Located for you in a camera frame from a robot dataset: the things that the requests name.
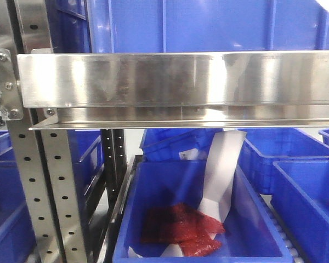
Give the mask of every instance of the raw meat slice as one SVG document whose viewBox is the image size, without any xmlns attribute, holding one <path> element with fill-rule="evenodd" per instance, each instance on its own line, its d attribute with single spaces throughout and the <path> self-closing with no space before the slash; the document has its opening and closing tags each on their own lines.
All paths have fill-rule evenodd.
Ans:
<svg viewBox="0 0 329 263">
<path fill-rule="evenodd" d="M 189 212 L 187 205 L 178 203 L 171 207 L 149 209 L 141 242 L 174 244 L 196 236 L 195 216 Z"/>
<path fill-rule="evenodd" d="M 160 242 L 175 244 L 197 237 L 195 218 L 164 223 L 160 229 Z"/>
<path fill-rule="evenodd" d="M 218 240 L 212 240 L 203 229 L 197 230 L 197 238 L 179 243 L 184 256 L 206 256 L 222 246 Z"/>
<path fill-rule="evenodd" d="M 160 228 L 163 217 L 166 214 L 165 208 L 151 208 L 145 217 L 141 233 L 142 243 L 157 243 L 160 240 Z"/>
<path fill-rule="evenodd" d="M 186 209 L 190 211 L 191 214 L 195 214 L 196 223 L 198 226 L 202 227 L 207 233 L 210 234 L 222 234 L 225 233 L 223 224 L 217 219 L 212 218 L 204 213 L 197 211 L 196 209 L 184 204 Z"/>
</svg>

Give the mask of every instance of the bolt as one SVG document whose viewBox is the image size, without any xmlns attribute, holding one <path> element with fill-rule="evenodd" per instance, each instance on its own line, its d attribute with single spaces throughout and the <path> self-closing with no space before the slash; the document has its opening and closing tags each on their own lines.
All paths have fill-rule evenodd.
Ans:
<svg viewBox="0 0 329 263">
<path fill-rule="evenodd" d="M 12 84 L 11 82 L 6 82 L 6 84 L 5 84 L 5 88 L 6 88 L 7 90 L 12 90 L 12 88 L 13 88 L 13 84 Z"/>
<path fill-rule="evenodd" d="M 0 61 L 2 62 L 7 61 L 7 56 L 4 53 L 0 53 Z"/>
<path fill-rule="evenodd" d="M 55 110 L 52 109 L 52 108 L 48 108 L 48 109 L 46 110 L 46 114 L 47 114 L 47 115 L 55 115 Z"/>
<path fill-rule="evenodd" d="M 10 111 L 10 115 L 11 115 L 11 117 L 9 116 L 9 118 L 10 118 L 10 119 L 13 119 L 14 117 L 17 116 L 17 113 L 18 113 L 18 112 L 19 112 L 19 110 L 17 110 L 16 108 L 12 109 L 12 110 Z"/>
</svg>

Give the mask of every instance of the label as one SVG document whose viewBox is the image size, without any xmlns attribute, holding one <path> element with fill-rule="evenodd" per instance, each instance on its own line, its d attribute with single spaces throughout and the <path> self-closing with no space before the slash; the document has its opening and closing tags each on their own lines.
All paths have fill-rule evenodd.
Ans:
<svg viewBox="0 0 329 263">
<path fill-rule="evenodd" d="M 179 157 L 181 160 L 197 160 L 198 149 L 193 148 L 187 151 L 180 152 Z"/>
</svg>

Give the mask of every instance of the storage rack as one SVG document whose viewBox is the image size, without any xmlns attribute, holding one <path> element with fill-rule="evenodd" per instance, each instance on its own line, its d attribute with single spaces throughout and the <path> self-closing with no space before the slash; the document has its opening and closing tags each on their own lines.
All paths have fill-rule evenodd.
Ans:
<svg viewBox="0 0 329 263">
<path fill-rule="evenodd" d="M 329 126 L 329 51 L 53 54 L 52 5 L 0 0 L 0 108 L 43 263 L 111 262 L 134 172 L 122 128 Z M 102 129 L 111 207 L 94 247 L 69 143 L 69 130 L 91 128 Z"/>
</svg>

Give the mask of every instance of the hole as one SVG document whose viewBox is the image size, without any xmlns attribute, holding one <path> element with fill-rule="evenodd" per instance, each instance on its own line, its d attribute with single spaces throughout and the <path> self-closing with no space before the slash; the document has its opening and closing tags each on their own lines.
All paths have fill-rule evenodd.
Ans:
<svg viewBox="0 0 329 263">
<path fill-rule="evenodd" d="M 32 25 L 29 26 L 29 28 L 30 28 L 31 30 L 37 30 L 37 29 L 38 29 L 38 26 L 35 25 L 35 24 L 32 24 Z"/>
</svg>

